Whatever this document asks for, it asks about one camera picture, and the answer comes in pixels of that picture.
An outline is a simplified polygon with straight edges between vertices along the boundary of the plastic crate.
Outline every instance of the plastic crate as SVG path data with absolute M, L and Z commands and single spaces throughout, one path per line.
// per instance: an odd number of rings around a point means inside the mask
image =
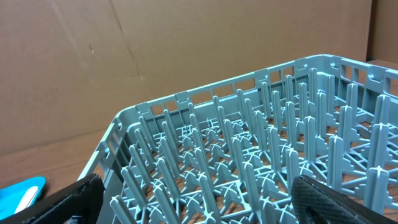
M 298 223 L 289 192 L 300 174 L 397 210 L 387 191 L 398 185 L 395 79 L 314 55 L 141 103 L 116 115 L 80 178 L 104 170 L 99 223 Z M 253 89 L 236 88 L 245 80 Z M 223 86 L 232 95 L 216 96 Z M 192 103 L 205 93 L 212 100 Z

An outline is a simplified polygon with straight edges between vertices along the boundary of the blue plastic object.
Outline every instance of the blue plastic object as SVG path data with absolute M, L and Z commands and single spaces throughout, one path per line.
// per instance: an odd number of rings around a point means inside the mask
M 207 223 L 297 223 L 290 188 L 300 174 L 376 212 L 397 210 L 387 191 L 398 185 L 396 79 L 396 70 L 315 55 L 141 103 L 116 115 L 80 178 L 104 170 L 100 223 L 198 214 Z M 254 86 L 237 89 L 245 80 Z M 217 96 L 224 86 L 233 94 Z M 202 93 L 213 98 L 193 104 Z
M 18 205 L 20 204 L 23 196 L 31 187 L 37 187 L 32 200 L 28 205 L 32 205 L 40 197 L 45 185 L 44 177 L 33 177 L 18 184 L 6 187 L 0 190 L 0 220 L 3 220 L 13 215 Z

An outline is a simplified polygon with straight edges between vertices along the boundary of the black object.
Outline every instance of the black object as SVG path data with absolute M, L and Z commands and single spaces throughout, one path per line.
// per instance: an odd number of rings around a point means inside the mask
M 101 177 L 90 174 L 23 211 L 7 217 L 0 224 L 96 223 L 103 204 Z
M 294 179 L 292 203 L 300 224 L 397 223 L 306 175 Z

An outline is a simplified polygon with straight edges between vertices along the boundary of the brown wall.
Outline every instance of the brown wall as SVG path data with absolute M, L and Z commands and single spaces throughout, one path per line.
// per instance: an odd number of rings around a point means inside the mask
M 373 0 L 368 56 L 398 63 L 398 1 Z
M 370 10 L 371 0 L 3 0 L 0 154 L 296 58 L 364 60 Z

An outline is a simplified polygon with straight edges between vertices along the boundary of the dish rack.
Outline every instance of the dish rack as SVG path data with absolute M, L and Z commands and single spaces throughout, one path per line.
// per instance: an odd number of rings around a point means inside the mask
M 104 172 L 98 223 L 298 223 L 300 174 L 398 210 L 396 79 L 314 55 L 141 103 L 116 115 L 80 178 Z

